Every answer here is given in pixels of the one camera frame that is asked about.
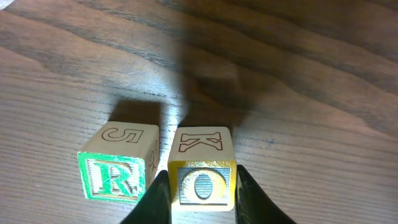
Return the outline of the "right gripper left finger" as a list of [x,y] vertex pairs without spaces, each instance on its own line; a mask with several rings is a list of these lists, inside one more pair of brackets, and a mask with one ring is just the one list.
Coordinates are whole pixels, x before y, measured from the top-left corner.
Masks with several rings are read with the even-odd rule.
[[144,196],[121,224],[171,224],[169,174],[159,172]]

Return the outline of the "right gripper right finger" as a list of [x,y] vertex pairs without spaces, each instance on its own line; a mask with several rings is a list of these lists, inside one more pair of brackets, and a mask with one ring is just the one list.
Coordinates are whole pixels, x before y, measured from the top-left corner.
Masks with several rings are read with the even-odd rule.
[[296,224],[263,191],[243,165],[237,165],[237,224]]

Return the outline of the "green R block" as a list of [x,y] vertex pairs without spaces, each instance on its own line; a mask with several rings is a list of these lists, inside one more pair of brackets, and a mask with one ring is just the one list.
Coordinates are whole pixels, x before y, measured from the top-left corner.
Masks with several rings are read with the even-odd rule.
[[84,196],[137,204],[159,165],[159,127],[108,121],[77,153]]

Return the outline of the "yellow O block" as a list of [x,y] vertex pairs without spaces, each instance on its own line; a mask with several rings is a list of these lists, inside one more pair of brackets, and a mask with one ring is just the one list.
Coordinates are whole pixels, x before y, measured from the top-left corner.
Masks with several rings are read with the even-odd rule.
[[237,163],[227,127],[177,128],[167,167],[174,210],[224,212],[234,208]]

